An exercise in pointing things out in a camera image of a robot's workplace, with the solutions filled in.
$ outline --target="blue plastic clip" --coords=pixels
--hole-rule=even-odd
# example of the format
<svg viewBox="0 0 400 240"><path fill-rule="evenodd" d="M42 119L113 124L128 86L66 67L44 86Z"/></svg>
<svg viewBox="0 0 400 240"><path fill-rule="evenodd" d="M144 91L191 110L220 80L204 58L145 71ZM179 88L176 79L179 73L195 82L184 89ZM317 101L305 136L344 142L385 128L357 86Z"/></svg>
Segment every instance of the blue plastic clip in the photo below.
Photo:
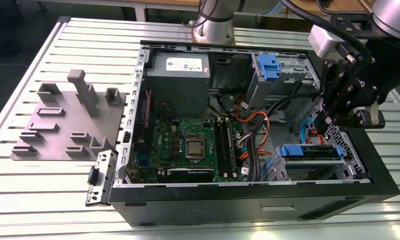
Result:
<svg viewBox="0 0 400 240"><path fill-rule="evenodd" d="M259 54L259 67L264 72L265 81L276 81L281 73L281 65L272 54Z"/></svg>

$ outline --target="ram slot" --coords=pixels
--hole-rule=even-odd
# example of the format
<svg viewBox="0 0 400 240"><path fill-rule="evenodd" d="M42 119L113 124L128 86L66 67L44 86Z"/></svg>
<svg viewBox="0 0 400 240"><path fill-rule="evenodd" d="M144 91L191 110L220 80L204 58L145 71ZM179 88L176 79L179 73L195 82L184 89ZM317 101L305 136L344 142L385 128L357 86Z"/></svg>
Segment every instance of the ram slot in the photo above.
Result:
<svg viewBox="0 0 400 240"><path fill-rule="evenodd" d="M217 157L217 174L220 176L225 173L225 160L224 160L224 141L223 141L223 132L221 132L221 122L215 121L215 148L216 148L216 157Z"/></svg>
<svg viewBox="0 0 400 240"><path fill-rule="evenodd" d="M221 122L221 138L223 138L223 149L224 149L224 166L228 177L232 177L233 172L233 164L232 164L232 141L231 141L231 133L228 128L228 123L225 121Z"/></svg>

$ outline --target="metal bracket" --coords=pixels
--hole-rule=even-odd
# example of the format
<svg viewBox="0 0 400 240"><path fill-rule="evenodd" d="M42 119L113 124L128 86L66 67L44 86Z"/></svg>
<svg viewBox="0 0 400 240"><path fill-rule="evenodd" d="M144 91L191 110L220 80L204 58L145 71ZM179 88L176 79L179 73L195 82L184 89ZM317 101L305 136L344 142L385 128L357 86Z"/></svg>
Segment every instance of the metal bracket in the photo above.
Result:
<svg viewBox="0 0 400 240"><path fill-rule="evenodd" d="M379 103L375 102L371 106L367 106L364 108L364 110L368 111L368 114L371 116L371 125L377 126L380 124L380 120L379 120L379 113L380 113Z"/></svg>
<svg viewBox="0 0 400 240"><path fill-rule="evenodd" d="M109 206L108 197L113 182L118 153L114 150L101 151L97 154L96 164L88 174L88 184L85 206Z"/></svg>

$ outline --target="power supply label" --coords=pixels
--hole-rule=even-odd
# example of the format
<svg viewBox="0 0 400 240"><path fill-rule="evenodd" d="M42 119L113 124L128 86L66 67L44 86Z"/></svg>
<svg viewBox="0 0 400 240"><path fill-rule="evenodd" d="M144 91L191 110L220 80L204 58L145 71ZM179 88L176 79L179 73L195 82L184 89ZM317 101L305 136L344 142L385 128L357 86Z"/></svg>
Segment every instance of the power supply label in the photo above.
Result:
<svg viewBox="0 0 400 240"><path fill-rule="evenodd" d="M203 72L200 58L169 57L165 60L167 71Z"/></svg>

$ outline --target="blue connector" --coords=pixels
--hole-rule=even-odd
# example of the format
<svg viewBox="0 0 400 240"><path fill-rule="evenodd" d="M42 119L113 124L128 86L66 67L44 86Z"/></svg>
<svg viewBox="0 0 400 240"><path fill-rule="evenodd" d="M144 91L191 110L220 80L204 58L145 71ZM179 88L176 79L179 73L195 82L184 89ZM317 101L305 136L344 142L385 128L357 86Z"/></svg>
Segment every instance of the blue connector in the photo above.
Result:
<svg viewBox="0 0 400 240"><path fill-rule="evenodd" d="M300 145L285 145L280 147L281 157L301 157L304 151Z"/></svg>
<svg viewBox="0 0 400 240"><path fill-rule="evenodd" d="M344 157L344 149L340 145L336 145L336 153L337 153L337 156L341 158Z"/></svg>
<svg viewBox="0 0 400 240"><path fill-rule="evenodd" d="M264 72L265 81L276 81L281 73L281 64L272 54L259 54L259 67Z"/></svg>

